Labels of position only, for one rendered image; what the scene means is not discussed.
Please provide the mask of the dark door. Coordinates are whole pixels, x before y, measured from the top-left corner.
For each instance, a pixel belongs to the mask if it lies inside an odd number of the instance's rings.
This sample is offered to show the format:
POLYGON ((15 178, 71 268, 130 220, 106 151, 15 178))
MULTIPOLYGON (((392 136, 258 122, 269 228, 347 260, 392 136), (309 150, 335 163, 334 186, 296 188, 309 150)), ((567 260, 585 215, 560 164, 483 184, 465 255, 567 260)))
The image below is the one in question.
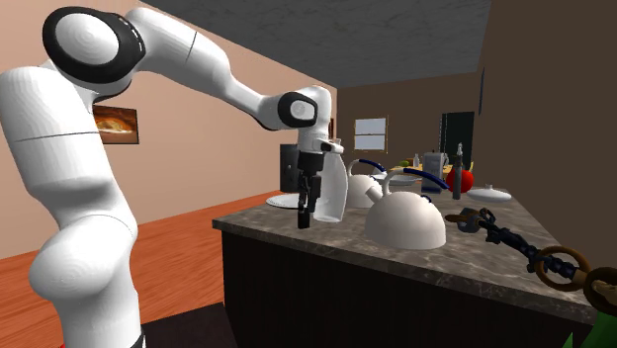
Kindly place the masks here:
POLYGON ((456 112, 443 114, 440 121, 439 151, 448 155, 453 164, 462 144, 463 165, 469 170, 472 163, 474 112, 456 112))

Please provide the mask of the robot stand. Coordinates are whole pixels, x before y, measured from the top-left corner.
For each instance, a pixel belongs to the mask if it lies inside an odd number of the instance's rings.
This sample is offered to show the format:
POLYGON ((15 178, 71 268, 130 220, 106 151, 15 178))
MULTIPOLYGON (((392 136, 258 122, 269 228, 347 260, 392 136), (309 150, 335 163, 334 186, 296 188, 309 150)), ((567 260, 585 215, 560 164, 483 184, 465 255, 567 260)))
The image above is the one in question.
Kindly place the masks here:
POLYGON ((146 348, 238 348, 223 303, 160 318, 142 327, 146 348))

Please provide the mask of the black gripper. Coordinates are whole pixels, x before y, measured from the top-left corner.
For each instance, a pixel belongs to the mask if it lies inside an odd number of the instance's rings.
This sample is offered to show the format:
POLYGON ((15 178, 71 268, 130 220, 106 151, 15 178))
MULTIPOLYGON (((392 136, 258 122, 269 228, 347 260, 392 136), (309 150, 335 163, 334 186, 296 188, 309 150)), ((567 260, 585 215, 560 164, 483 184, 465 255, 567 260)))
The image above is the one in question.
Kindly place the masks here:
POLYGON ((316 175, 323 170, 321 153, 299 152, 299 200, 298 229, 309 228, 310 213, 315 212, 316 201, 320 197, 321 177, 316 175))

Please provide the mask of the red apple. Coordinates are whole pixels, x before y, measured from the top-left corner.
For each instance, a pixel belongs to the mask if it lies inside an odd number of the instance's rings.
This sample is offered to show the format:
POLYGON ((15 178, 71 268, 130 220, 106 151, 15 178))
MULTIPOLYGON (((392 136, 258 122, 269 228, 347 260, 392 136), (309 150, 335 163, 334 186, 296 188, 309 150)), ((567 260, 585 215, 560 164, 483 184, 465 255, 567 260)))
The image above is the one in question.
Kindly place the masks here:
MULTIPOLYGON (((449 191, 452 192, 454 190, 454 179, 456 175, 456 170, 452 169, 448 175, 446 176, 446 184, 449 186, 449 191)), ((472 172, 462 169, 461 170, 461 193, 467 193, 474 185, 474 175, 472 172)))

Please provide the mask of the wall picture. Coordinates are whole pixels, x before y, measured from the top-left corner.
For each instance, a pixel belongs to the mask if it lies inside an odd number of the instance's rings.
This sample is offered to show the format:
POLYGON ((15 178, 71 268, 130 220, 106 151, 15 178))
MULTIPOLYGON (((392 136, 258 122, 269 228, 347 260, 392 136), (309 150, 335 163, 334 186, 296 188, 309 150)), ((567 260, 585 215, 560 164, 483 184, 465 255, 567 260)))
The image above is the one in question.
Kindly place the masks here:
POLYGON ((135 109, 94 105, 93 113, 104 144, 139 144, 135 109))

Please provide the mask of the grey toaster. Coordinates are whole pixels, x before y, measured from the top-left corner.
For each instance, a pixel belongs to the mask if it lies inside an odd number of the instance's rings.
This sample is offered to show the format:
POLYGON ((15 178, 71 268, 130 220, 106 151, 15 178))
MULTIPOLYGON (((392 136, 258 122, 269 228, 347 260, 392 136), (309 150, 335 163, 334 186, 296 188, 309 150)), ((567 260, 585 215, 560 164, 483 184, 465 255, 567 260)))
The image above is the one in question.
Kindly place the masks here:
POLYGON ((448 155, 443 152, 425 152, 422 156, 422 170, 443 179, 444 166, 448 163, 448 155))

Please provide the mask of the white shallow bowl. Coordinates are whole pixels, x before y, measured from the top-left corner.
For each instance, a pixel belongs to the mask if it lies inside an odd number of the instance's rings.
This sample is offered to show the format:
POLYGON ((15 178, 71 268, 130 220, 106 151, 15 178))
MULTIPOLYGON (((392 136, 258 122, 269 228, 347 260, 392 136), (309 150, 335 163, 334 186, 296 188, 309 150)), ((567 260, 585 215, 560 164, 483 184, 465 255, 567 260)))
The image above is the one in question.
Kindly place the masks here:
MULTIPOLYGON (((380 184, 384 183, 387 176, 388 176, 387 173, 372 174, 372 177, 376 179, 380 184)), ((419 176, 410 175, 410 174, 397 174, 391 178, 389 185, 390 186, 411 186, 416 181, 419 181, 419 180, 420 180, 419 176)))

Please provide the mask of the white plastic bottle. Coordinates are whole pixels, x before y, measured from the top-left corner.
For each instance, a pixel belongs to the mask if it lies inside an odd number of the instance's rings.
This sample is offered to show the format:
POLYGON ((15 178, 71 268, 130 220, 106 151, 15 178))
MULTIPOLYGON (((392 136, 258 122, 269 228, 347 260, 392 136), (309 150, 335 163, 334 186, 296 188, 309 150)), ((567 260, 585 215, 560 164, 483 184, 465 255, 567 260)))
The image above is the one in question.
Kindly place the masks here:
POLYGON ((348 174, 339 153, 325 152, 320 197, 316 201, 313 218, 324 222, 341 222, 344 215, 348 174))

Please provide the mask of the window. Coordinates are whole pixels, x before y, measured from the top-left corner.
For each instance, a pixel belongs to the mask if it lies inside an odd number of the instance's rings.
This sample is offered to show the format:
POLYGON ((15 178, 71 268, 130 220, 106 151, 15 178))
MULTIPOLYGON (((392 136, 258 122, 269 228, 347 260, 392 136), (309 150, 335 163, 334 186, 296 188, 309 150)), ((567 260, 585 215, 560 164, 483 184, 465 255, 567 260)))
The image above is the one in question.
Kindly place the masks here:
POLYGON ((386 151, 388 119, 357 119, 354 124, 354 149, 386 151))

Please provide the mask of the green object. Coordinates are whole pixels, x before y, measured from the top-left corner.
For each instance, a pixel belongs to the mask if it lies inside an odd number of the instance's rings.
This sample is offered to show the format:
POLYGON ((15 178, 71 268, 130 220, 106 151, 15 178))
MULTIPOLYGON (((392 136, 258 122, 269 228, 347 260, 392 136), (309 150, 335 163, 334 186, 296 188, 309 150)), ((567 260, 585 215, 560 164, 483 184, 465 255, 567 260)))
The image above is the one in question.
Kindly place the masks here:
POLYGON ((598 311, 592 329, 578 348, 617 348, 617 316, 598 311))

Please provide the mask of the black box on white plate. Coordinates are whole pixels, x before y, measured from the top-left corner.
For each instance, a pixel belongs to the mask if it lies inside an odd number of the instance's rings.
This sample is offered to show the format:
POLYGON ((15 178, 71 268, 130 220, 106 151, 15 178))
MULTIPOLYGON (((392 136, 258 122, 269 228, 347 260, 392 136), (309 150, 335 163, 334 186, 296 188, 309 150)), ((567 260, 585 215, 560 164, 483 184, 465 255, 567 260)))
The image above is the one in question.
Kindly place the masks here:
POLYGON ((280 195, 270 197, 266 203, 272 207, 296 210, 299 200, 299 151, 296 144, 280 145, 279 190, 280 195))

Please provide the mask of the white flat lid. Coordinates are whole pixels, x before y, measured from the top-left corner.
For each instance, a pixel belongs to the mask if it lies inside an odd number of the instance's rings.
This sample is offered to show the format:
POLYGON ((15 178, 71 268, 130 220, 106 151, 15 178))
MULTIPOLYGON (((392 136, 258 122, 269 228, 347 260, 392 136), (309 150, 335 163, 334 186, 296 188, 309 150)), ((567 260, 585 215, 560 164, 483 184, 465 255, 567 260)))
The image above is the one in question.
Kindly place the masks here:
POLYGON ((491 184, 486 184, 480 189, 471 189, 467 192, 467 196, 485 203, 504 203, 512 198, 509 193, 496 190, 491 184))

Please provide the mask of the grey pepper mill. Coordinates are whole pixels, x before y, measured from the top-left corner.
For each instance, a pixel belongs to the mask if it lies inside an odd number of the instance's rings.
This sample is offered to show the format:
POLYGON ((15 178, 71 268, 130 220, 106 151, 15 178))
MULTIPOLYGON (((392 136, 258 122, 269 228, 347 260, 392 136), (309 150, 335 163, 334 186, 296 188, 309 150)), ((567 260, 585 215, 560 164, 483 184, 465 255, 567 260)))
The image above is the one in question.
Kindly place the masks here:
POLYGON ((460 142, 457 148, 457 158, 453 166, 454 178, 453 178, 453 192, 452 198, 454 200, 461 199, 462 188, 462 171, 463 171, 463 144, 460 142))

